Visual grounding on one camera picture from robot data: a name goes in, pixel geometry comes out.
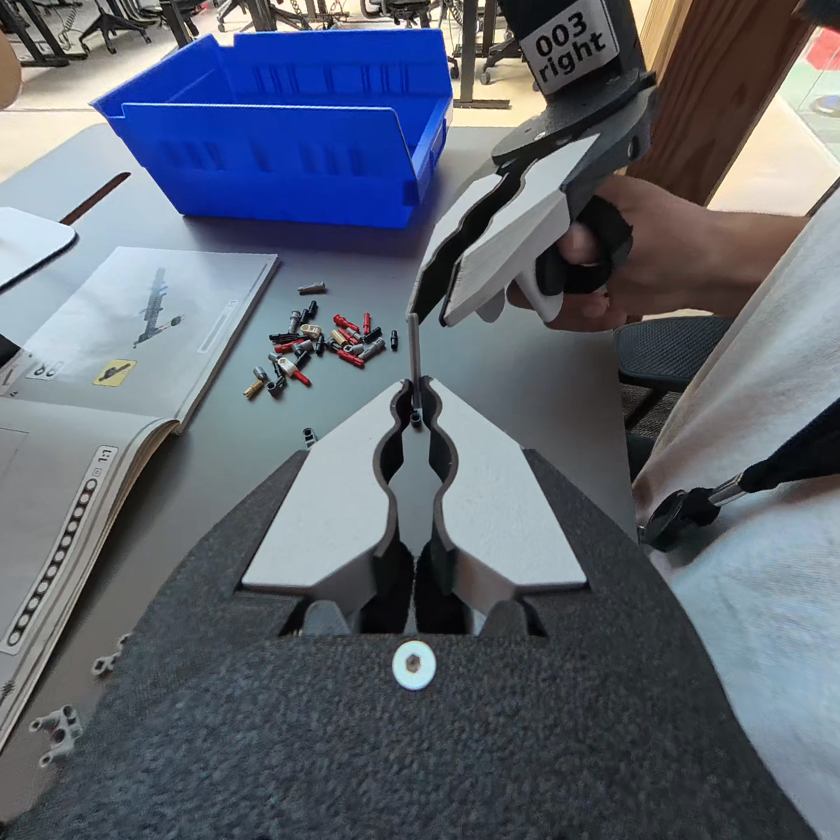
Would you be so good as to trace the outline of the person's right hand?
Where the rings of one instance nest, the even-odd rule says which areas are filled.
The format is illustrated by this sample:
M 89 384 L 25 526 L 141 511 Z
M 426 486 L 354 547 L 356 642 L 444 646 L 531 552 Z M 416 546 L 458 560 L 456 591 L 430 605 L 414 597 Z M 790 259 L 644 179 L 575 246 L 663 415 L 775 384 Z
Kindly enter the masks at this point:
M 565 293 L 549 329 L 575 333 L 611 331 L 644 318 L 682 310 L 731 319 L 715 299 L 706 270 L 704 244 L 711 231 L 706 208 L 625 175 L 614 175 L 598 196 L 614 205 L 633 230 L 629 257 L 603 289 L 586 295 Z

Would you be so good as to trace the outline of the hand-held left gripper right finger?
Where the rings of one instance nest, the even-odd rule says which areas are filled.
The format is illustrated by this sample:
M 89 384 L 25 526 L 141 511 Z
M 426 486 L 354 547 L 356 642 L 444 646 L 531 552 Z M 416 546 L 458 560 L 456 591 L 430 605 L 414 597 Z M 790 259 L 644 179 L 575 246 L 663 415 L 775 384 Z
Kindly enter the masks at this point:
M 520 444 L 440 381 L 421 385 L 429 464 L 442 482 L 430 542 L 440 589 L 487 616 L 523 595 L 586 588 Z

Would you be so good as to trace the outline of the white rounded flat device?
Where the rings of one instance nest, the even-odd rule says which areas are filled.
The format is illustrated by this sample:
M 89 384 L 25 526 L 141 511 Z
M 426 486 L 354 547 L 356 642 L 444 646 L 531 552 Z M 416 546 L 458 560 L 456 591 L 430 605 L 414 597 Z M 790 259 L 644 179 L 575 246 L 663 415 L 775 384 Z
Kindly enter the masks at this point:
M 76 230 L 68 224 L 1 207 L 1 290 L 73 246 Z

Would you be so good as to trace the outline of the black desk frame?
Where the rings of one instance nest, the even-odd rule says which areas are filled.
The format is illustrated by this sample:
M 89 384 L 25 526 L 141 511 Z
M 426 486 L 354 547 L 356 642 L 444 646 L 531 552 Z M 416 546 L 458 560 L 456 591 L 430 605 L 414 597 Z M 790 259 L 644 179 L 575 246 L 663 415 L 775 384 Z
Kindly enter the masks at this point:
M 70 57 L 46 22 L 47 2 L 2 1 L 2 34 L 12 39 L 13 57 L 24 68 L 68 67 Z

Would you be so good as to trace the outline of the small grey lego connector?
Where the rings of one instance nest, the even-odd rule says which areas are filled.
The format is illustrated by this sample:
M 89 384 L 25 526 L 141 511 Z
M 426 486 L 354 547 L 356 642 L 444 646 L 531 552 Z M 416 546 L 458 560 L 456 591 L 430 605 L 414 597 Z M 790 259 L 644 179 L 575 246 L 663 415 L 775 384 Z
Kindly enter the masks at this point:
M 102 678 L 105 675 L 113 672 L 115 665 L 121 659 L 123 651 L 131 639 L 133 633 L 125 633 L 121 635 L 116 644 L 115 650 L 107 655 L 97 657 L 91 664 L 91 674 L 94 677 Z

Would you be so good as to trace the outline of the person's right forearm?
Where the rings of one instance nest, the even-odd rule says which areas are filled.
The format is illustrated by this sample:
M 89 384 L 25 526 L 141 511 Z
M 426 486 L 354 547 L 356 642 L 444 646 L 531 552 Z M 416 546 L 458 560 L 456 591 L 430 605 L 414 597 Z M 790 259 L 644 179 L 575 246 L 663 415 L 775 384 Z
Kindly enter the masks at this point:
M 808 225 L 808 216 L 711 211 L 700 308 L 734 318 Z

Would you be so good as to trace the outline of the thin grey lego axle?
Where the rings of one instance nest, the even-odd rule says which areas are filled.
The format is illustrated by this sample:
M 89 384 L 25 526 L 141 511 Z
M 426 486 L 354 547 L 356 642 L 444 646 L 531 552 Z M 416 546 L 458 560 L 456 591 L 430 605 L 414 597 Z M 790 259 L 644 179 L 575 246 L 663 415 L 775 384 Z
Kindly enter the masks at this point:
M 412 380 L 412 410 L 422 412 L 421 349 L 419 343 L 419 319 L 414 312 L 406 317 L 410 373 Z

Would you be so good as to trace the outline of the black mesh chair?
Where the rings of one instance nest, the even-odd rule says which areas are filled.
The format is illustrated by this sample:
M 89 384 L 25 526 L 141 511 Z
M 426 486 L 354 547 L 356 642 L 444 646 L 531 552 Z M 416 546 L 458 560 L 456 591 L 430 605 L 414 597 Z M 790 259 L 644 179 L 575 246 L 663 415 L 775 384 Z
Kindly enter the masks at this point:
M 683 393 L 732 325 L 731 318 L 691 316 L 629 323 L 613 332 L 618 380 L 646 394 L 625 418 L 627 458 L 635 480 L 654 439 L 633 430 L 669 394 Z

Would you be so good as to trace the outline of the black desk leg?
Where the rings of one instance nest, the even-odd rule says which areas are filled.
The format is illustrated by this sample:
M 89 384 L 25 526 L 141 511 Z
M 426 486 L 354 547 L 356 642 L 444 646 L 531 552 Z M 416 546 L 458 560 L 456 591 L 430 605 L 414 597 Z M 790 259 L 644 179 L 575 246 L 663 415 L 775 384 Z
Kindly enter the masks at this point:
M 459 94 L 454 100 L 456 109 L 509 110 L 508 99 L 474 98 L 474 83 L 476 79 L 476 39 L 478 33 L 479 2 L 462 1 L 461 10 L 461 55 L 459 59 Z M 485 2 L 482 16 L 482 50 L 486 51 L 494 45 L 497 20 L 497 2 Z

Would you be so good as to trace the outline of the pile of red black pins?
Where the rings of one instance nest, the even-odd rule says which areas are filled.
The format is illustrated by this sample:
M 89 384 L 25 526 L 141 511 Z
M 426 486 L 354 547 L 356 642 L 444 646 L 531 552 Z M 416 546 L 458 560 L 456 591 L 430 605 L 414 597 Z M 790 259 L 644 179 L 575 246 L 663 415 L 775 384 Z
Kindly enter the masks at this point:
M 279 400 L 287 391 L 326 386 L 338 375 L 368 370 L 387 354 L 397 355 L 401 345 L 399 330 L 384 327 L 370 311 L 354 322 L 310 300 L 290 312 L 283 331 L 268 334 L 266 354 L 253 367 L 243 397 L 252 402 L 265 393 Z

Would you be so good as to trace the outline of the black office chair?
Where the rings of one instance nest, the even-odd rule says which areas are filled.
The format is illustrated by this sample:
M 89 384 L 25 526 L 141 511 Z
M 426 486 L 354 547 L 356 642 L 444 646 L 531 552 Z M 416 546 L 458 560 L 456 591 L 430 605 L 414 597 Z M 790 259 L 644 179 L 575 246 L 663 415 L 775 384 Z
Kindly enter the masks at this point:
M 79 34 L 79 46 L 85 56 L 89 56 L 91 49 L 88 46 L 88 39 L 99 34 L 101 41 L 112 56 L 117 54 L 117 48 L 113 40 L 120 33 L 139 34 L 146 45 L 151 45 L 152 40 L 148 35 L 147 27 L 135 19 L 128 19 L 117 10 L 116 2 L 93 1 L 98 15 L 92 23 Z

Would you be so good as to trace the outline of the large grey lego connector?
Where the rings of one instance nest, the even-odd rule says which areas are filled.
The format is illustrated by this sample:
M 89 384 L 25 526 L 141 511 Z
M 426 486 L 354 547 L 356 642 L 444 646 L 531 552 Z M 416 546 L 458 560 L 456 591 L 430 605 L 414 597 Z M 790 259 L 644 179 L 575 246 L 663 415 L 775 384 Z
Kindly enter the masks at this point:
M 44 770 L 65 762 L 83 735 L 84 728 L 76 708 L 65 705 L 43 717 L 33 719 L 28 725 L 31 733 L 47 736 L 49 749 L 38 760 Z

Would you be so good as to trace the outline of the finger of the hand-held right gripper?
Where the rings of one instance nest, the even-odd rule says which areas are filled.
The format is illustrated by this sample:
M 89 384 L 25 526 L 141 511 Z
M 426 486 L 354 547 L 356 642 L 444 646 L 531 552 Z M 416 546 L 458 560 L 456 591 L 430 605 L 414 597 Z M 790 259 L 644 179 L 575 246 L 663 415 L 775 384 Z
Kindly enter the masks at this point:
M 571 212 L 561 185 L 600 136 L 574 141 L 531 163 L 513 198 L 490 214 L 477 239 L 456 248 L 455 282 L 445 291 L 440 312 L 444 326 L 454 327 L 489 306 L 514 280 L 544 322 L 558 317 L 564 294 L 540 291 L 536 261 L 569 229 Z
M 456 248 L 477 239 L 489 223 L 490 214 L 513 198 L 527 168 L 514 161 L 503 164 L 498 171 L 481 176 L 470 183 L 441 216 L 422 258 L 406 315 L 416 313 L 421 323 L 439 308 L 438 319 L 441 322 L 445 291 L 451 291 L 455 282 Z M 495 322 L 506 306 L 505 295 L 497 295 L 489 306 L 474 313 L 485 322 Z

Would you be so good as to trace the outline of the blue plastic bin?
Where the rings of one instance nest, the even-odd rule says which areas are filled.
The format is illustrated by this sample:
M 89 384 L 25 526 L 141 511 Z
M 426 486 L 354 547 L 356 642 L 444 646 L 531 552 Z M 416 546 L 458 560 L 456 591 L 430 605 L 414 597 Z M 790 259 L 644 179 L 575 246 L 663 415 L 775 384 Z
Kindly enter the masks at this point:
M 183 215 L 404 228 L 445 147 L 435 28 L 205 35 L 94 100 Z

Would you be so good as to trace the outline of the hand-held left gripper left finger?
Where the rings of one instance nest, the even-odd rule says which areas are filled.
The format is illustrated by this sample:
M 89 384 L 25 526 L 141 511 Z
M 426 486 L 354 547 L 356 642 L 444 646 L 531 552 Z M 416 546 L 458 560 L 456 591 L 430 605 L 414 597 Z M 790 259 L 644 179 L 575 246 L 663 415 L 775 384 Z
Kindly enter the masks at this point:
M 413 587 L 389 487 L 403 465 L 408 381 L 381 394 L 307 452 L 242 580 L 244 589 L 335 602 L 368 633 L 400 633 Z

